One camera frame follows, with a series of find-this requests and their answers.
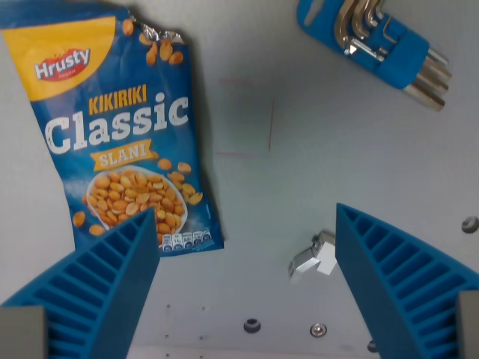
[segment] bolt hole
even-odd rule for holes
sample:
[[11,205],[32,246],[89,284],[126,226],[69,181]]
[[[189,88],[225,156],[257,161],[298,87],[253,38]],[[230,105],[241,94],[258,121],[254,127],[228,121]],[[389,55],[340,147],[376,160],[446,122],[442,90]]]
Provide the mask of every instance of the bolt hole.
[[368,344],[367,344],[367,350],[369,350],[369,352],[371,353],[377,353],[377,348],[376,348],[376,343],[374,342],[374,340],[371,340]]
[[255,334],[261,329],[261,323],[257,319],[248,319],[243,325],[246,333]]
[[479,218],[468,217],[461,224],[461,229],[464,233],[473,234],[479,230]]

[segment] snack bag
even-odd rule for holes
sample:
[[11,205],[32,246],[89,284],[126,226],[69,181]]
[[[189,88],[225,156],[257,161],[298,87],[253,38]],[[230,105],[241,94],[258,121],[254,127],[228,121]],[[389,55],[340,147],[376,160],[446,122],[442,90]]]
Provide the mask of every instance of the snack bag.
[[0,13],[64,184],[76,247],[154,207],[161,255],[223,248],[199,183],[181,36],[96,2],[0,5]]

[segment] hrusty logo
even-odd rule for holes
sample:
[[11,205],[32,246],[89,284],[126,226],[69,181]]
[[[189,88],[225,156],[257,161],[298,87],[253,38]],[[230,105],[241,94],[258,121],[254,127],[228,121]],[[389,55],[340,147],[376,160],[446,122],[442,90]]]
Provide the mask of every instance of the hrusty logo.
[[90,63],[90,49],[69,49],[63,55],[47,58],[35,64],[37,79],[63,81],[78,75]]

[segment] white table surface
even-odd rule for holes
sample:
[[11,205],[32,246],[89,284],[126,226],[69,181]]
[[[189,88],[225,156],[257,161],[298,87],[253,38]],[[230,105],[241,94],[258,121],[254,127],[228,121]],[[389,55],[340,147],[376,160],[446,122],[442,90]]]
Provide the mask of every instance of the white table surface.
[[[313,234],[334,229],[337,202],[479,270],[479,234],[460,229],[479,214],[479,2],[385,6],[450,58],[454,77],[440,113],[307,37],[295,7],[135,3],[135,13],[193,43],[201,155],[228,238],[223,251],[162,261],[137,345],[374,358],[338,267],[296,285],[287,278],[288,262]],[[73,239],[61,181],[3,40],[0,109],[3,301],[73,250]],[[263,326],[255,335],[242,329],[251,317]],[[308,333],[316,322],[329,329],[320,340]]]

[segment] nutrition label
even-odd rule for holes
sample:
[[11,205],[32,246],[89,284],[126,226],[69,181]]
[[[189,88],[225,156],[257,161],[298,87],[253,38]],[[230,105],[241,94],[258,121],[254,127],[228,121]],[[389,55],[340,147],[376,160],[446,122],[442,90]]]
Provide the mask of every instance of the nutrition label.
[[211,240],[210,230],[164,234],[162,248],[164,252],[191,249]]

